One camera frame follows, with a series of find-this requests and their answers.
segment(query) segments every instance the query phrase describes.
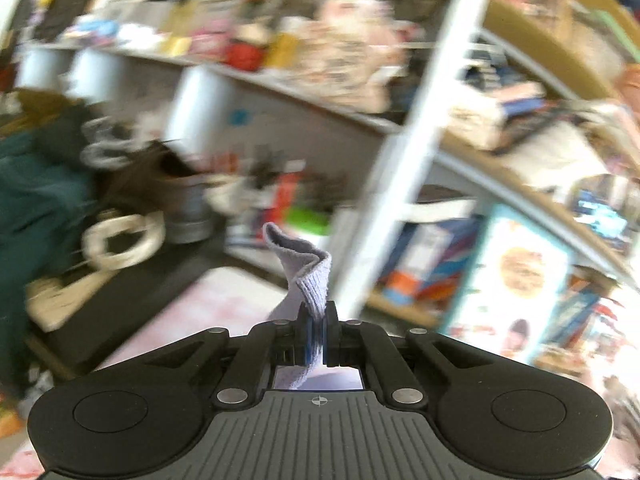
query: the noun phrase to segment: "ribbed gray surface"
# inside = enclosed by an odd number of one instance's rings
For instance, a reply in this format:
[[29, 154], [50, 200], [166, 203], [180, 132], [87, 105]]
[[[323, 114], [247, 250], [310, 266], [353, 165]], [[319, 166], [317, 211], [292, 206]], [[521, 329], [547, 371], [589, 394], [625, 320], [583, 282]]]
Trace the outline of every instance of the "ribbed gray surface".
[[[372, 392], [267, 392], [250, 410], [216, 416], [187, 455], [140, 480], [499, 478], [453, 455], [422, 416], [385, 408]], [[587, 470], [572, 480], [597, 478]]]

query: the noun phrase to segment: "dark green cloth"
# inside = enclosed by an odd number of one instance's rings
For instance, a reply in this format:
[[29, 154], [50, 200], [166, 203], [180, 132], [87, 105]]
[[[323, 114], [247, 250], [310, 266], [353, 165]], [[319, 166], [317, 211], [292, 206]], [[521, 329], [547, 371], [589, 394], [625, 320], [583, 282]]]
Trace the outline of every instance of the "dark green cloth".
[[0, 389], [14, 397], [28, 365], [24, 288], [68, 267], [93, 198], [90, 174], [40, 155], [32, 134], [0, 142]]
[[92, 119], [95, 118], [84, 104], [66, 108], [59, 117], [32, 130], [35, 149], [51, 162], [85, 170], [80, 153], [88, 141], [82, 133], [82, 125]]

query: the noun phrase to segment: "picture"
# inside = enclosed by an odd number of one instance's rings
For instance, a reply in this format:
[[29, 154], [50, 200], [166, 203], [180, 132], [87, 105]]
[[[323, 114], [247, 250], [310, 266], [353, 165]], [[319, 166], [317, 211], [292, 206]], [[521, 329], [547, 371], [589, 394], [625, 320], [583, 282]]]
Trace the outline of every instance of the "picture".
[[552, 235], [497, 205], [442, 333], [530, 363], [564, 287], [570, 254]]

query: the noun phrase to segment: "gray sock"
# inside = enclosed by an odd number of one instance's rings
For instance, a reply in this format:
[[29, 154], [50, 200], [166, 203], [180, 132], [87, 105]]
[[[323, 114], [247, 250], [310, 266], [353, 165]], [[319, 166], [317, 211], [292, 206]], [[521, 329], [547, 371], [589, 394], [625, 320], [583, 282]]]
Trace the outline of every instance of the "gray sock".
[[[294, 320], [298, 316], [300, 303], [304, 302], [319, 327], [324, 317], [331, 255], [316, 248], [311, 242], [287, 236], [273, 223], [265, 224], [263, 233], [267, 247], [280, 259], [289, 283], [287, 295], [268, 320]], [[295, 389], [303, 383], [309, 371], [321, 362], [320, 341], [319, 334], [316, 334], [316, 346], [312, 348], [309, 367], [286, 367], [277, 371], [275, 388]]]

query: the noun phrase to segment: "silver rivet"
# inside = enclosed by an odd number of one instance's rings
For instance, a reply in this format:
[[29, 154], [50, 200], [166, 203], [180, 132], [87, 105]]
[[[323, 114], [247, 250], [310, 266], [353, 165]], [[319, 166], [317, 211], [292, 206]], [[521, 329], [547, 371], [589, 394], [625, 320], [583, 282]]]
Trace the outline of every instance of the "silver rivet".
[[395, 402], [400, 402], [401, 404], [415, 404], [422, 400], [422, 393], [413, 388], [400, 388], [394, 391], [391, 396]]
[[218, 392], [218, 400], [225, 404], [239, 404], [247, 400], [248, 397], [247, 392], [240, 388], [227, 388]]

